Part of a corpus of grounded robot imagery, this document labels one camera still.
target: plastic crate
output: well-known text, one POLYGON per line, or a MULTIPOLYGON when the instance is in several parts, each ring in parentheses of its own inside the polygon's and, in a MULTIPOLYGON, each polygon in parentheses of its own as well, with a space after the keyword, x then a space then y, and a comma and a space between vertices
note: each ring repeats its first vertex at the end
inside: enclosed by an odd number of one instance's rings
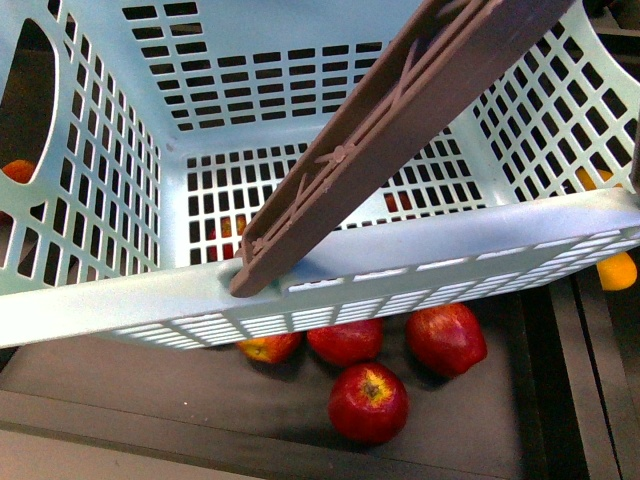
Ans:
POLYGON ((28 18, 56 65, 34 179, 0 176, 0 307, 25 319, 0 344, 210 346, 541 286, 639 244, 640 87, 575 5, 293 271, 228 294, 240 261, 212 260, 237 248, 237 219, 418 4, 0 2, 4 57, 28 18), (585 192, 580 168, 604 188, 585 192))

